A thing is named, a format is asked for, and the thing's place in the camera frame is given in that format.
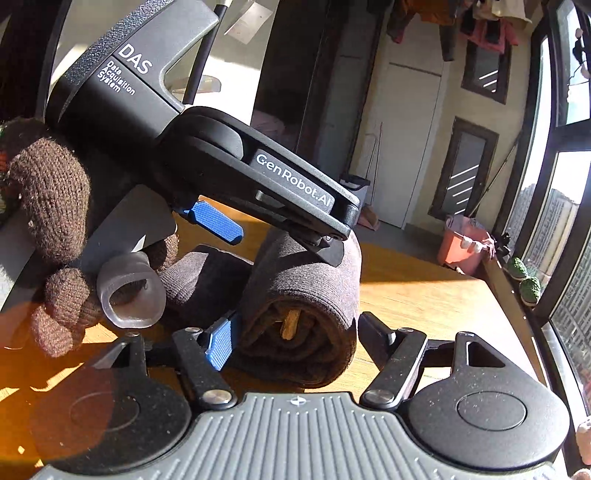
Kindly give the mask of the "brown knit gloved left hand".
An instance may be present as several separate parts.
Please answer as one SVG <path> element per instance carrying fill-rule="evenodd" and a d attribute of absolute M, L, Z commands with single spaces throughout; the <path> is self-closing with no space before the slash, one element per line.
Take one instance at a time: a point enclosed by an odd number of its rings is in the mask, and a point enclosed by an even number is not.
<path fill-rule="evenodd" d="M 153 189 L 105 158 L 83 165 L 42 121 L 17 118 L 1 127 L 1 198 L 21 222 L 1 237 L 1 305 L 47 356 L 102 319 L 142 329 L 162 317 L 178 239 Z"/>

